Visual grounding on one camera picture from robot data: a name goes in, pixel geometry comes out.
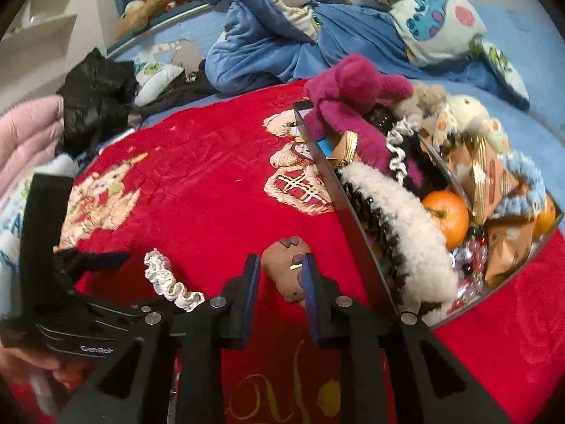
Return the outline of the person left hand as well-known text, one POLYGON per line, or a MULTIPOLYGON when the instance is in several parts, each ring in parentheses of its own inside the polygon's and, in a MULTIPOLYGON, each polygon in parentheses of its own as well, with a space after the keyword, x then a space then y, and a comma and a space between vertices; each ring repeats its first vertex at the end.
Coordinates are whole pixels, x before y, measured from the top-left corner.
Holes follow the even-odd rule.
POLYGON ((9 384, 30 382, 31 370, 45 370, 67 389, 75 389, 84 381, 91 364, 88 361, 64 359, 50 352, 32 348, 0 348, 1 375, 9 384))

